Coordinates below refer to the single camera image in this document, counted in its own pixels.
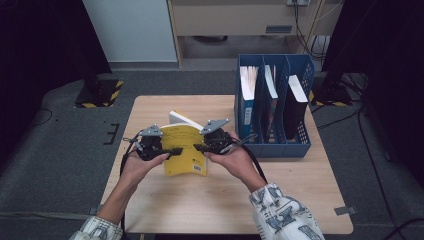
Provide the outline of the blue file rack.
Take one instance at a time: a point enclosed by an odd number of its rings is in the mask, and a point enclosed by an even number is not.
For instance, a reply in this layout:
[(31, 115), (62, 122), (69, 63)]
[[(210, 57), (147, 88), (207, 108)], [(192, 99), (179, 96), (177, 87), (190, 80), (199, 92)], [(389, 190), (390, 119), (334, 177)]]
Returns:
[[(268, 142), (264, 141), (264, 92), (266, 89), (265, 66), (273, 71), (278, 103), (272, 123), (272, 132)], [(243, 124), (243, 99), (240, 84), (240, 67), (256, 66), (258, 75), (251, 123)], [(287, 139), (283, 126), (283, 113), (288, 89), (288, 79), (296, 75), (302, 85), (309, 103), (309, 93), (314, 79), (315, 67), (311, 57), (306, 54), (241, 54), (238, 56), (237, 80), (234, 101), (235, 129), (245, 145), (258, 158), (302, 158), (311, 146), (305, 126), (305, 115), (300, 121), (293, 139)]]

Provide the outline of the blue spine book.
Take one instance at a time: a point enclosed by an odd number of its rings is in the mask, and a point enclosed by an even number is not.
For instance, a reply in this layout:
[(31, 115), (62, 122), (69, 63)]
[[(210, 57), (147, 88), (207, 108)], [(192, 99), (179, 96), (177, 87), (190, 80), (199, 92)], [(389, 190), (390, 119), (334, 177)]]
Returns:
[(258, 68), (256, 66), (240, 67), (244, 125), (249, 125), (251, 123), (257, 75)]

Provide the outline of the beige wooden desk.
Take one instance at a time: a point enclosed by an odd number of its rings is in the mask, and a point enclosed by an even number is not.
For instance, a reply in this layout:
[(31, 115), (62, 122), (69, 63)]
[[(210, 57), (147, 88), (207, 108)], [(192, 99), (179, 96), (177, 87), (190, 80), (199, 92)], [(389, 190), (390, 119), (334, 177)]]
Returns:
[(167, 0), (177, 63), (190, 37), (283, 37), (291, 53), (305, 53), (316, 36), (330, 36), (345, 0)]

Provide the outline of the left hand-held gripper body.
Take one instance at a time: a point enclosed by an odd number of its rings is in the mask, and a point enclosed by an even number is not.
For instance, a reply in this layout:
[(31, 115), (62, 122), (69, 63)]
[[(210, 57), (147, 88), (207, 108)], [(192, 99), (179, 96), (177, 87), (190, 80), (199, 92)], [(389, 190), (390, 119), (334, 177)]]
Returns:
[(161, 137), (163, 133), (157, 124), (142, 129), (136, 137), (136, 152), (144, 161), (153, 160), (161, 154)]

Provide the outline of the person's right hand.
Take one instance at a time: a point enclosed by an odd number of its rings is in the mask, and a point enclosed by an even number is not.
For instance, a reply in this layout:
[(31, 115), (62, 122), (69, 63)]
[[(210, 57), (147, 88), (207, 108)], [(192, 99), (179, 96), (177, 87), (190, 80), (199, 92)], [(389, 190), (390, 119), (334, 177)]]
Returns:
[(204, 155), (214, 163), (223, 166), (231, 175), (242, 180), (257, 174), (251, 157), (239, 146), (232, 147), (225, 155), (205, 152)]

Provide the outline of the blue cover book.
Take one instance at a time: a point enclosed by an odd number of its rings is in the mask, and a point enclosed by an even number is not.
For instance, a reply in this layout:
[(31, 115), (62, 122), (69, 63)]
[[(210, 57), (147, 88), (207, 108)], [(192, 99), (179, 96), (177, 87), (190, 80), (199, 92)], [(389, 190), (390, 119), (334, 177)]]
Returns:
[(275, 110), (278, 103), (278, 93), (275, 88), (273, 71), (270, 65), (265, 66), (265, 92), (264, 92), (264, 120), (263, 120), (263, 136), (264, 141), (268, 142), (272, 132), (272, 123), (274, 120)]

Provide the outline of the person's left hand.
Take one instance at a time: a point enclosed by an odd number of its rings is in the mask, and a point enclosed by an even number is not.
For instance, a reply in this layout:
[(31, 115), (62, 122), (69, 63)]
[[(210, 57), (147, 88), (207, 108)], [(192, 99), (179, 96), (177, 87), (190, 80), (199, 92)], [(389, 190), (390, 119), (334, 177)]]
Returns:
[(169, 154), (161, 154), (153, 160), (145, 161), (137, 153), (130, 153), (119, 182), (124, 186), (137, 186), (153, 168), (161, 165)]

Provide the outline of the striped black stand base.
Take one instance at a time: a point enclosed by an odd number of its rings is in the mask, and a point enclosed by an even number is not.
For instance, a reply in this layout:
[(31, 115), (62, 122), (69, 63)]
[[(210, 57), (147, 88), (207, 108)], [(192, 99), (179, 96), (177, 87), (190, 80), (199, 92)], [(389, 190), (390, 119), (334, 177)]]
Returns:
[(74, 106), (76, 108), (111, 107), (115, 103), (122, 85), (122, 80), (107, 79), (99, 80), (94, 90), (84, 86), (78, 94)]
[(352, 99), (339, 78), (317, 73), (313, 79), (309, 99), (314, 106), (351, 106)]

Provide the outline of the black book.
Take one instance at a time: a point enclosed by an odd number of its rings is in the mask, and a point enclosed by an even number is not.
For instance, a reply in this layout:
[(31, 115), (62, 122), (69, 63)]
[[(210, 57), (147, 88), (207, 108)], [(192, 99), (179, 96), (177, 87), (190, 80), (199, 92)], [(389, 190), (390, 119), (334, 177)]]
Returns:
[(288, 89), (283, 113), (283, 126), (287, 139), (293, 139), (297, 133), (300, 121), (304, 118), (307, 96), (296, 75), (288, 79)]

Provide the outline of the yellow book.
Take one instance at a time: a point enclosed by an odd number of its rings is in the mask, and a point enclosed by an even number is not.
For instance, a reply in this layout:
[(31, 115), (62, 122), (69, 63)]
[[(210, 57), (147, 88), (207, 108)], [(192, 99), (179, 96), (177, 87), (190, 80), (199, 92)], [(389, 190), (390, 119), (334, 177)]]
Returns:
[(165, 161), (165, 175), (175, 176), (185, 173), (207, 175), (206, 157), (196, 150), (194, 144), (201, 144), (203, 136), (200, 131), (203, 127), (176, 111), (170, 111), (169, 124), (161, 127), (162, 148), (173, 150), (182, 148), (181, 154), (171, 154)]

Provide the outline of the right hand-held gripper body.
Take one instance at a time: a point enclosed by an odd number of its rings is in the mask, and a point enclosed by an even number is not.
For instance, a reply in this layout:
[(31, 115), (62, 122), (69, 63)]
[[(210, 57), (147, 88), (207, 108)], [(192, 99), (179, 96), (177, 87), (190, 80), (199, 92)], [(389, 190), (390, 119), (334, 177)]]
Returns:
[(200, 134), (204, 136), (203, 145), (213, 148), (215, 154), (225, 154), (229, 151), (229, 146), (233, 142), (230, 135), (222, 129), (222, 126), (229, 123), (228, 118), (209, 120), (200, 130)]

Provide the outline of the white cabinet panel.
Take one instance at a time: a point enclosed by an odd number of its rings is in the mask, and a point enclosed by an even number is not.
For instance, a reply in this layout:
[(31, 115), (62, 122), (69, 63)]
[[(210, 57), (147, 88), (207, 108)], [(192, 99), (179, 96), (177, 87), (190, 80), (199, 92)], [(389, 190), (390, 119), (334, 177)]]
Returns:
[(83, 0), (109, 62), (176, 62), (167, 0)]

